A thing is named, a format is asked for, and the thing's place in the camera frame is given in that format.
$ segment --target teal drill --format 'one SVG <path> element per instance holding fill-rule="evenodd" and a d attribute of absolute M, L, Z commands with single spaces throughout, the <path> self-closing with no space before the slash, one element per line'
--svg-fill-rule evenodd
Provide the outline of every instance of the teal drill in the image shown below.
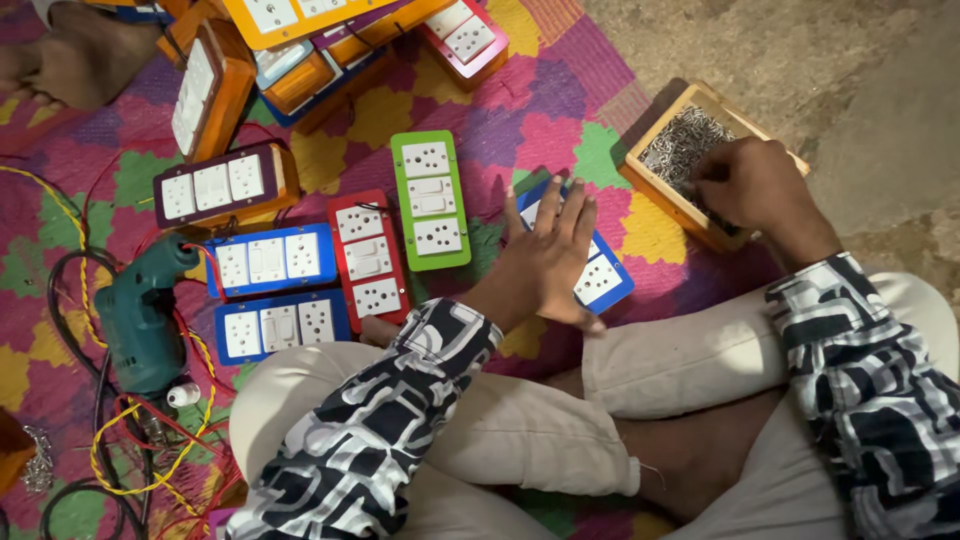
<path fill-rule="evenodd" d="M 200 264 L 187 243 L 182 234 L 166 235 L 93 298 L 120 388 L 151 401 L 164 400 L 186 363 L 172 313 L 177 275 Z"/>

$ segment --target black and white patterned shirt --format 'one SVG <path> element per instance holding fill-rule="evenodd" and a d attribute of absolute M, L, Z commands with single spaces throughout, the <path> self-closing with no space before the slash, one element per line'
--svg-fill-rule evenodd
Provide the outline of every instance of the black and white patterned shirt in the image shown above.
<path fill-rule="evenodd" d="M 767 292 L 791 386 L 864 538 L 960 536 L 960 386 L 849 254 Z"/>
<path fill-rule="evenodd" d="M 960 387 L 927 362 L 849 256 L 768 292 L 792 384 L 860 535 L 960 531 Z M 378 362 L 303 417 L 228 530 L 253 538 L 370 538 L 403 526 L 403 490 L 470 379 L 502 340 L 450 300 L 411 312 Z"/>

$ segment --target concrete floor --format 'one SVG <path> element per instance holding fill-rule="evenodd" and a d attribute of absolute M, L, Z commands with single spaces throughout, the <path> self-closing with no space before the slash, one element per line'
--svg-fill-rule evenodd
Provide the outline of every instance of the concrete floor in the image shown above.
<path fill-rule="evenodd" d="M 960 318 L 960 0 L 582 0 L 652 94 L 703 79 L 810 162 L 865 264 Z"/>

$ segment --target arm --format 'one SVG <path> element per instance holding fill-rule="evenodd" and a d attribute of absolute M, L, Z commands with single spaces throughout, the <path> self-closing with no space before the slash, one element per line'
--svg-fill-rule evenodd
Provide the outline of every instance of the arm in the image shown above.
<path fill-rule="evenodd" d="M 555 209 L 557 181 L 542 209 Z M 564 211 L 523 230 L 505 201 L 510 243 L 460 303 L 428 302 L 407 317 L 376 363 L 347 380 L 287 433 L 230 519 L 234 540 L 389 536 L 403 527 L 403 491 L 453 416 L 471 378 L 509 331 L 536 311 L 590 324 L 573 300 L 587 264 L 596 205 L 583 183 Z"/>
<path fill-rule="evenodd" d="M 928 362 L 843 252 L 804 178 L 776 141 L 718 146 L 694 181 L 705 202 L 760 230 L 793 276 L 767 293 L 791 386 L 850 502 L 861 536 L 960 533 L 960 387 Z"/>

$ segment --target person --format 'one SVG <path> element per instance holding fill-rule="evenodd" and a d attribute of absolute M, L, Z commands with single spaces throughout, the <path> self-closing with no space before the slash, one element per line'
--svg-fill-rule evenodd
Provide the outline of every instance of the person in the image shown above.
<path fill-rule="evenodd" d="M 570 294 L 597 211 L 583 181 L 555 216 L 556 179 L 529 233 L 508 188 L 509 243 L 459 300 L 399 329 L 365 319 L 385 351 L 326 343 L 252 372 L 230 418 L 251 489 L 229 537 L 555 538 L 476 484 L 639 495 L 684 524 L 674 540 L 955 537 L 960 387 L 944 371 L 957 376 L 960 344 L 946 302 L 910 276 L 867 277 L 776 141 L 720 145 L 694 178 L 794 273 L 589 337 L 582 371 L 547 384 L 482 373 L 535 312 L 595 322 Z"/>
<path fill-rule="evenodd" d="M 33 0 L 50 32 L 0 45 L 0 92 L 53 109 L 96 110 L 156 53 L 157 24 L 131 24 L 79 1 Z"/>

